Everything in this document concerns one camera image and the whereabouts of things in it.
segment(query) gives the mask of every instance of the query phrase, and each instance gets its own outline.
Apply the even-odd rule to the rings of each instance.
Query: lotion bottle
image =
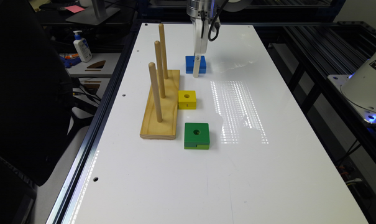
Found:
[[[80,32],[81,30],[74,31],[76,40],[73,41],[73,45],[75,46],[81,61],[88,62],[89,60],[91,60],[91,58],[93,58],[93,55],[89,50],[87,40],[80,37]]]

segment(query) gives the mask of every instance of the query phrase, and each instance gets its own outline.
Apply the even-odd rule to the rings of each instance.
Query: white table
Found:
[[[192,26],[165,33],[197,109],[178,110],[175,140],[139,137],[159,39],[142,25],[70,223],[367,223],[252,26],[222,26],[199,78]],[[186,122],[209,123],[208,151],[183,148]]]

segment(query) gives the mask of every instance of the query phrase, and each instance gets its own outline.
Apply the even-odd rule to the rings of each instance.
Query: cable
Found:
[[[77,78],[97,78],[97,77],[77,77]]]
[[[351,184],[351,183],[359,183],[359,182],[363,182],[363,180],[362,179],[360,179],[360,178],[356,178],[356,179],[353,179],[353,180],[348,180],[348,181],[346,181],[345,182],[345,184]]]
[[[224,7],[225,7],[225,5],[226,5],[227,2],[228,2],[228,0],[225,0],[225,1],[224,1],[224,3],[223,3],[223,4],[221,5],[221,7],[218,9],[217,14],[214,16],[213,21],[211,22],[210,30],[208,31],[208,40],[211,41],[211,42],[214,41],[215,39],[217,39],[217,37],[218,37],[219,27],[215,27],[216,30],[217,30],[217,32],[216,32],[215,37],[214,37],[213,39],[211,38],[211,31],[212,31],[213,28],[214,28],[215,21],[216,21],[217,18],[219,17],[220,13],[221,13],[222,10],[224,9]]]
[[[93,99],[95,100],[98,100],[98,101],[101,101],[101,99],[95,97],[95,96],[92,96],[90,94],[87,94],[87,93],[80,93],[80,92],[76,92],[76,91],[73,91],[73,93],[78,93],[78,94],[83,94],[83,95],[86,95],[87,97],[92,97]]]
[[[117,4],[116,2],[119,2],[119,1],[116,1],[116,2],[110,2],[110,1],[105,1],[105,0],[102,0],[102,2],[106,2],[106,3],[110,3],[111,5],[110,6],[112,6],[112,5],[117,5],[117,6],[123,6],[123,7],[128,7],[128,8],[130,8],[130,9],[133,9],[133,10],[137,10],[136,8],[134,8],[134,7],[131,7],[131,6],[125,6],[125,5],[122,5],[122,4]]]
[[[367,207],[366,211],[369,211],[369,209],[372,206],[372,204],[373,204],[373,200],[370,198],[370,205]]]
[[[346,159],[346,158],[350,155],[351,150],[352,150],[352,148],[355,146],[356,142],[357,142],[357,139],[356,139],[356,140],[354,141],[354,143],[350,146],[350,148],[349,148],[348,151],[345,153],[345,155],[342,156],[340,159],[338,159],[338,160],[336,161],[336,162],[340,162],[340,163],[337,165],[337,167],[340,167],[341,164],[342,164],[342,162],[344,161],[344,159]]]

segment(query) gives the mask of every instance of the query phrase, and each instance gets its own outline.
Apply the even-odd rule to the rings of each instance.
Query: yellow block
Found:
[[[152,87],[150,87],[146,103],[144,120],[140,129],[143,139],[175,139],[177,128],[178,90],[180,87],[180,71],[169,70],[168,79],[164,79],[165,98],[160,98],[162,122],[157,122]]]
[[[196,109],[196,92],[191,90],[178,91],[178,109],[195,110]]]

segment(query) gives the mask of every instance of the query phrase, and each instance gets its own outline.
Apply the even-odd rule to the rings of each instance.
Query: wooden peg board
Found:
[[[140,129],[143,139],[175,139],[178,112],[178,90],[180,88],[180,71],[169,70],[168,79],[164,79],[165,98],[160,98],[163,121],[157,122],[152,87],[146,103],[144,120]]]

